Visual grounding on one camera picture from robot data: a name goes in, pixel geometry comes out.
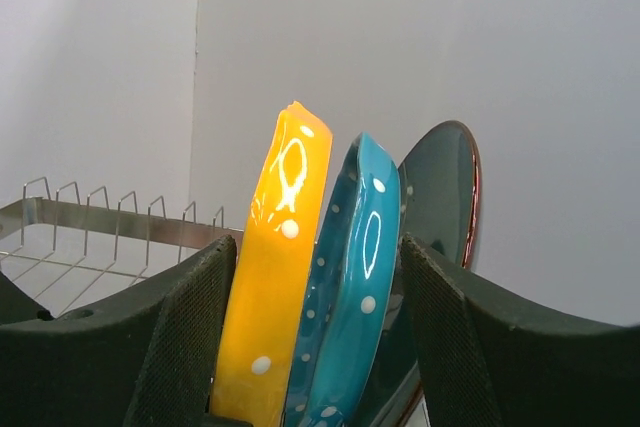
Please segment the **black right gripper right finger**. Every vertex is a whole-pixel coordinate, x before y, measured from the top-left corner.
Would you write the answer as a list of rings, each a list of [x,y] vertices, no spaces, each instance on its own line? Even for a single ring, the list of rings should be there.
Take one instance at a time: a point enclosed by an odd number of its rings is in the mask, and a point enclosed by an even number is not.
[[[636,426],[639,328],[566,314],[401,241],[434,426]]]

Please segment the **yellow plate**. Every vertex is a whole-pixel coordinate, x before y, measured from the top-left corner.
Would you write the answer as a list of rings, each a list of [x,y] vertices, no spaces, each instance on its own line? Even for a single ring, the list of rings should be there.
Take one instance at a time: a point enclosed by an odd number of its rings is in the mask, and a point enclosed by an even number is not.
[[[332,140],[298,101],[278,115],[224,319],[210,400],[217,416],[281,422]]]

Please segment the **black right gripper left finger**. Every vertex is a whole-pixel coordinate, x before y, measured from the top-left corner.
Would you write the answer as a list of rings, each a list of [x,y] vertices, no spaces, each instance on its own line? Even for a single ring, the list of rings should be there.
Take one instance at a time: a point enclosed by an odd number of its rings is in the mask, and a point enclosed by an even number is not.
[[[53,316],[1,282],[5,426],[209,426],[236,243]]]

